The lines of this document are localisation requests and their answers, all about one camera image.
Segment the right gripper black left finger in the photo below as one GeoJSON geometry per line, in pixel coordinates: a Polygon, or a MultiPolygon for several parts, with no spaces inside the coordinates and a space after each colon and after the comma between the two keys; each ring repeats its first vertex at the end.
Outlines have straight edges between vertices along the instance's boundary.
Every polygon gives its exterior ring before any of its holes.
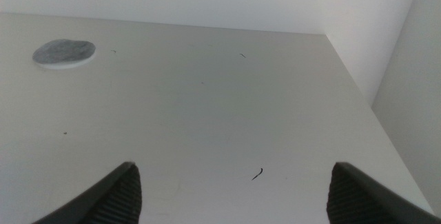
{"type": "Polygon", "coordinates": [[[124,162],[98,183],[36,223],[138,224],[141,209],[139,169],[133,162],[124,162]]]}

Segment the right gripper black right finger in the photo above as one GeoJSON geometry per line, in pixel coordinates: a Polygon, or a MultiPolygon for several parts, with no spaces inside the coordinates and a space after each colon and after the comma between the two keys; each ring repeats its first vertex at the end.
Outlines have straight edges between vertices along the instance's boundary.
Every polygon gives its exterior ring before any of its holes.
{"type": "Polygon", "coordinates": [[[440,224],[440,218],[347,162],[333,167],[326,211],[331,224],[440,224]]]}

